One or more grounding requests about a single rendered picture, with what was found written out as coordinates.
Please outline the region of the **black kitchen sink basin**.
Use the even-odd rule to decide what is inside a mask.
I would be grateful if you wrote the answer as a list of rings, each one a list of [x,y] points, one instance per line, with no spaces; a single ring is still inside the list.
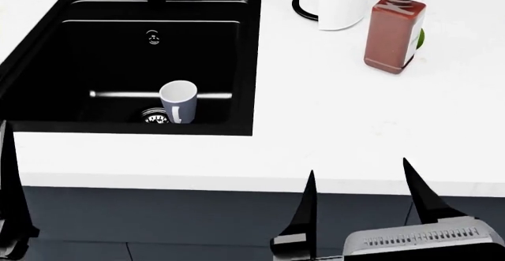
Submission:
[[[0,64],[16,132],[249,136],[261,0],[58,0]],[[155,30],[160,43],[148,43]],[[159,89],[198,90],[189,124],[146,123]]]

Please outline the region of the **grey mug white inside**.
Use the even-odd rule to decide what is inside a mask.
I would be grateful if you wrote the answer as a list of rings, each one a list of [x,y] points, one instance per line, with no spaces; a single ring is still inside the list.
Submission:
[[[192,123],[196,115],[197,87],[187,80],[173,80],[159,90],[165,113],[174,124]]]

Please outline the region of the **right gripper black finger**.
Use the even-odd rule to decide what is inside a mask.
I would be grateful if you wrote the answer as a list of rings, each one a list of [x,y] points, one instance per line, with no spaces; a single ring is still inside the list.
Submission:
[[[438,196],[406,158],[402,159],[402,164],[413,204],[423,225],[437,223],[440,219],[468,216],[449,206]]]
[[[270,240],[273,259],[316,258],[317,190],[313,171],[310,172],[301,202],[287,227]]]

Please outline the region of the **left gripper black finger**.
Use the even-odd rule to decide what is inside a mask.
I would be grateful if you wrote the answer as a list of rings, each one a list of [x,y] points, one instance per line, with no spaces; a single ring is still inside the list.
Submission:
[[[4,226],[30,229],[31,218],[18,171],[13,129],[0,123],[0,220]]]

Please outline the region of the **chrome sink drain strainer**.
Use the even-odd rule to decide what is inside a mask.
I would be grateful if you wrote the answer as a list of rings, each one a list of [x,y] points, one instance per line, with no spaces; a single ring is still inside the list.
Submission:
[[[165,124],[170,123],[168,116],[163,108],[155,107],[146,109],[140,114],[141,120],[146,123]]]

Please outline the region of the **black round kettle base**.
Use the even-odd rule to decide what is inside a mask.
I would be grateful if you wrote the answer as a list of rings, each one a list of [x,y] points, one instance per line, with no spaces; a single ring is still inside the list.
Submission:
[[[299,16],[311,21],[318,21],[317,0],[292,0],[291,6]]]

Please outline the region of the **red-brown spice jar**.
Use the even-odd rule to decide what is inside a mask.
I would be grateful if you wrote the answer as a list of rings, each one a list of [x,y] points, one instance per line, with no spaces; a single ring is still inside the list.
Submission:
[[[379,0],[370,15],[364,62],[401,73],[417,51],[426,5],[417,0]]]

